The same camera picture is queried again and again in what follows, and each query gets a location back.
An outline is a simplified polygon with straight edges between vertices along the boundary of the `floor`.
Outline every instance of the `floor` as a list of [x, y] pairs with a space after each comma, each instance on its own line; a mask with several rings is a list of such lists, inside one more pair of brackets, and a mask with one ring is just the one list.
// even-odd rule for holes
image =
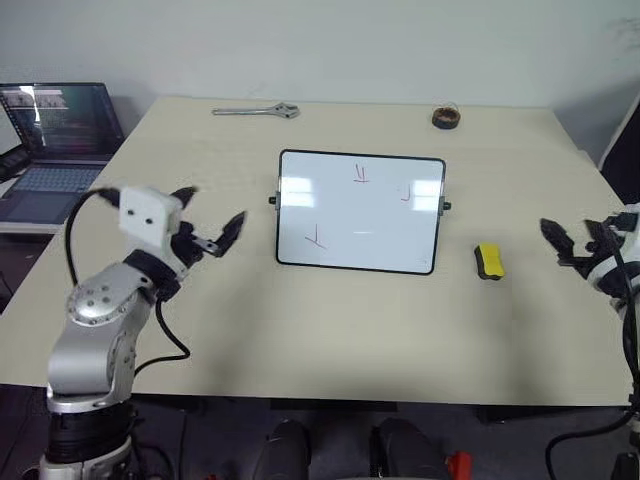
[[[137, 428], [139, 441], [160, 446], [175, 462], [186, 419], [185, 479], [203, 479], [208, 474], [229, 480], [251, 478], [265, 437], [286, 418], [300, 420], [310, 430], [312, 480], [366, 476], [370, 429], [393, 416], [413, 422], [446, 452], [471, 453], [474, 480], [539, 480], [546, 478], [544, 447], [552, 436], [599, 426], [620, 415], [617, 409], [597, 408], [485, 424], [478, 420], [476, 408], [463, 405], [401, 403], [396, 411], [366, 411], [358, 404], [338, 404], [328, 409], [283, 410], [267, 399], [188, 397], [195, 407], [185, 413], [187, 410], [158, 405], [163, 399], [136, 397], [134, 403], [144, 419]], [[44, 390], [0, 385], [0, 425], [0, 462], [10, 454], [1, 478], [16, 478], [38, 462], [45, 448]], [[615, 456], [629, 450], [627, 435], [621, 429], [558, 447], [554, 455], [558, 478], [609, 478]], [[166, 471], [154, 451], [144, 453], [150, 472]]]

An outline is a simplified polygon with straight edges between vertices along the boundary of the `table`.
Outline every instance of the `table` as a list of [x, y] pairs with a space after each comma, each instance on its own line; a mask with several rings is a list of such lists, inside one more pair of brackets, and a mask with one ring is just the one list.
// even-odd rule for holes
[[[621, 322], [608, 299], [556, 265], [540, 217], [586, 240], [584, 218], [620, 209], [549, 110], [463, 107], [453, 131], [431, 106], [298, 103], [300, 117], [213, 117], [214, 106], [270, 102], [159, 99], [99, 185], [195, 184], [185, 218], [215, 236], [246, 228], [223, 259], [192, 269], [166, 306], [185, 362], [156, 365], [136, 392], [474, 404], [620, 405], [630, 389]], [[453, 209], [430, 276], [279, 265], [268, 204], [284, 148], [417, 155], [447, 163]], [[74, 227], [81, 278], [125, 254], [117, 215], [90, 202]], [[501, 246], [506, 277], [476, 275], [474, 246]], [[46, 383], [71, 287], [54, 237], [0, 318], [0, 382]], [[174, 352], [153, 318], [138, 362]]]

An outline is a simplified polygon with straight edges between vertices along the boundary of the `white wall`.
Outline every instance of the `white wall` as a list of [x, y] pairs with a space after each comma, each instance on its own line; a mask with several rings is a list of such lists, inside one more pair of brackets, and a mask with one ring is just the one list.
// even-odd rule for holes
[[127, 130], [159, 94], [556, 107], [638, 79], [639, 0], [0, 2], [0, 81], [104, 81]]

